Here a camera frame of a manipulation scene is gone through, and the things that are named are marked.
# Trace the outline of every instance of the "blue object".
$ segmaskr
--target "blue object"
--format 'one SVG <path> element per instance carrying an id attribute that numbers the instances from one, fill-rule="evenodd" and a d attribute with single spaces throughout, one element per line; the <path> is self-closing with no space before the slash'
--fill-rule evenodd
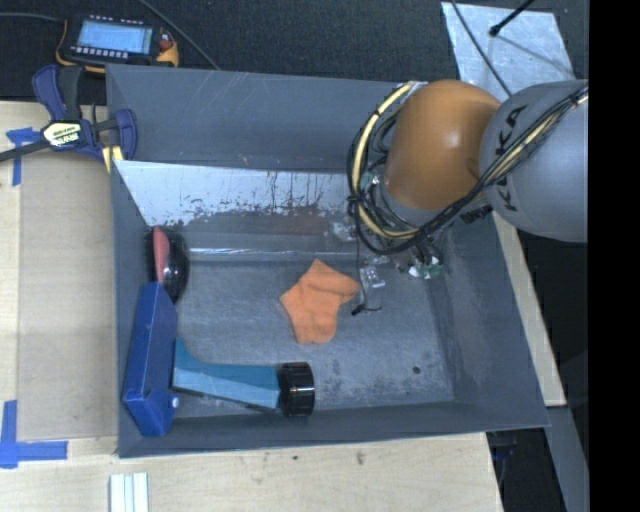
<path id="1" fill-rule="evenodd" d="M 19 128 L 17 130 L 9 130 L 7 137 L 13 144 L 19 148 L 25 143 L 38 142 L 42 135 L 33 128 Z M 15 187 L 22 182 L 22 160 L 17 157 L 13 160 L 13 178 L 11 186 Z"/>
<path id="2" fill-rule="evenodd" d="M 144 436 L 161 436 L 178 405 L 169 391 L 178 314 L 162 285 L 142 287 L 127 360 L 122 400 Z"/>
<path id="3" fill-rule="evenodd" d="M 56 64 L 49 64 L 33 75 L 31 83 L 38 102 L 47 109 L 52 122 L 68 121 L 79 124 L 82 128 L 83 140 L 81 143 L 74 143 L 71 146 L 50 146 L 50 149 L 53 151 L 73 151 L 102 162 L 104 160 L 102 154 L 104 144 L 94 137 L 91 123 L 86 119 L 80 119 L 81 112 L 75 104 L 77 101 L 77 80 L 80 72 L 80 68 L 60 70 Z M 120 150 L 124 158 L 130 159 L 135 153 L 138 142 L 133 112 L 128 109 L 120 109 L 115 112 L 114 117 L 120 135 Z"/>
<path id="4" fill-rule="evenodd" d="M 206 395 L 278 408 L 280 385 L 270 366 L 207 364 L 189 354 L 184 341 L 176 340 L 173 387 Z"/>
<path id="5" fill-rule="evenodd" d="M 31 79 L 31 85 L 38 102 L 49 111 L 51 120 L 63 120 L 67 115 L 67 108 L 58 88 L 58 66 L 49 64 L 38 70 Z"/>
<path id="6" fill-rule="evenodd" d="M 65 460 L 67 441 L 16 442 L 18 401 L 4 403 L 2 438 L 0 438 L 0 468 L 15 469 L 22 461 Z"/>

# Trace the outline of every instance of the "black cap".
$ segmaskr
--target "black cap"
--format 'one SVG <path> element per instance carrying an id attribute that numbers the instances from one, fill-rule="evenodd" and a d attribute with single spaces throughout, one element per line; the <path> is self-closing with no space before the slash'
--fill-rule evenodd
<path id="1" fill-rule="evenodd" d="M 169 245 L 169 254 L 167 254 L 162 276 L 156 272 L 156 255 L 154 252 L 153 237 L 155 230 L 159 230 L 167 239 Z M 175 304 L 182 296 L 189 281 L 189 268 L 191 266 L 189 257 L 189 249 L 184 237 L 177 231 L 171 231 L 162 226 L 154 226 L 147 235 L 145 235 L 146 260 L 151 281 L 162 282 L 171 300 Z"/>
<path id="2" fill-rule="evenodd" d="M 280 408 L 286 416 L 310 416 L 316 400 L 308 363 L 284 363 L 278 370 Z"/>

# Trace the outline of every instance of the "red object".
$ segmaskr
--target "red object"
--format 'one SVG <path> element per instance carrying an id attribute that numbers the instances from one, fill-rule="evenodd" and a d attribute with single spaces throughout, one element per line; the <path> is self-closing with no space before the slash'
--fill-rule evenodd
<path id="1" fill-rule="evenodd" d="M 160 40 L 160 49 L 164 52 L 167 51 L 169 48 L 171 48 L 173 46 L 173 43 L 171 41 L 169 41 L 168 39 L 161 39 Z"/>
<path id="2" fill-rule="evenodd" d="M 169 257 L 169 239 L 159 228 L 153 228 L 153 260 L 156 265 L 156 278 L 162 284 L 164 269 L 167 267 Z"/>

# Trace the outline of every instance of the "black bottle cap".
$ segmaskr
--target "black bottle cap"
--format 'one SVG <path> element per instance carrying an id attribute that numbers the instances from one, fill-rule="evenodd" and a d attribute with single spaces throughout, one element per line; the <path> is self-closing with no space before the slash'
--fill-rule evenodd
<path id="1" fill-rule="evenodd" d="M 155 243 L 158 242 L 156 254 Z M 182 235 L 155 226 L 145 236 L 146 259 L 151 281 L 160 281 L 175 304 L 182 296 L 189 281 L 189 249 Z"/>
<path id="2" fill-rule="evenodd" d="M 284 363 L 278 370 L 280 408 L 285 416 L 310 416 L 316 399 L 308 363 Z"/>

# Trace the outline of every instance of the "gray floor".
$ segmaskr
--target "gray floor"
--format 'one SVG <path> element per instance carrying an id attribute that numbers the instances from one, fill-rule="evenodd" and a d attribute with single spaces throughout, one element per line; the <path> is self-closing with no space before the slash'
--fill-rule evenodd
<path id="1" fill-rule="evenodd" d="M 435 0 L 204 1 L 151 2 L 170 17 L 223 69 L 402 81 L 435 80 L 457 75 L 440 3 Z M 467 1 L 515 8 L 517 0 Z M 67 17 L 72 13 L 116 14 L 156 19 L 135 0 L 3 2 L 0 10 Z M 565 41 L 577 78 L 589 78 L 589 0 L 538 0 L 531 9 L 551 11 Z M 0 17 L 0 98 L 32 100 L 31 76 L 54 62 L 61 33 L 55 23 Z M 184 67 L 209 67 L 178 37 Z M 83 103 L 104 104 L 104 83 L 87 78 Z M 587 251 L 521 233 L 521 241 L 543 316 L 569 389 L 576 426 L 588 456 Z M 504 471 L 504 503 L 512 511 L 562 511 L 564 507 L 550 465 L 542 431 L 503 439 L 501 453 L 511 453 Z M 497 463 L 499 472 L 502 461 Z"/>

